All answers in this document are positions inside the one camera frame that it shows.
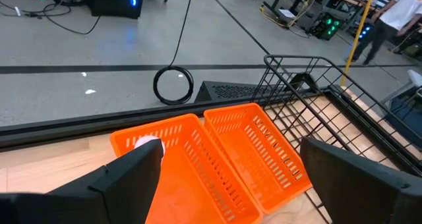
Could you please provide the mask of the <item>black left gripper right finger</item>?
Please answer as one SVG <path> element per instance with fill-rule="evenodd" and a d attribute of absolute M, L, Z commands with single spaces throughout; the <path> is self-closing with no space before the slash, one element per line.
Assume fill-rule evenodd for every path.
<path fill-rule="evenodd" d="M 314 138 L 300 157 L 334 223 L 421 222 L 421 178 Z"/>

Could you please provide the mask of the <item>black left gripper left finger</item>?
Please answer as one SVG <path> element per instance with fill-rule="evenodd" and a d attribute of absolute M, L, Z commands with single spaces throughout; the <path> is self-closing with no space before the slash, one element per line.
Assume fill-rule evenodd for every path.
<path fill-rule="evenodd" d="M 2 193 L 2 223 L 144 223 L 160 179 L 163 142 L 141 138 L 116 160 L 48 193 Z"/>

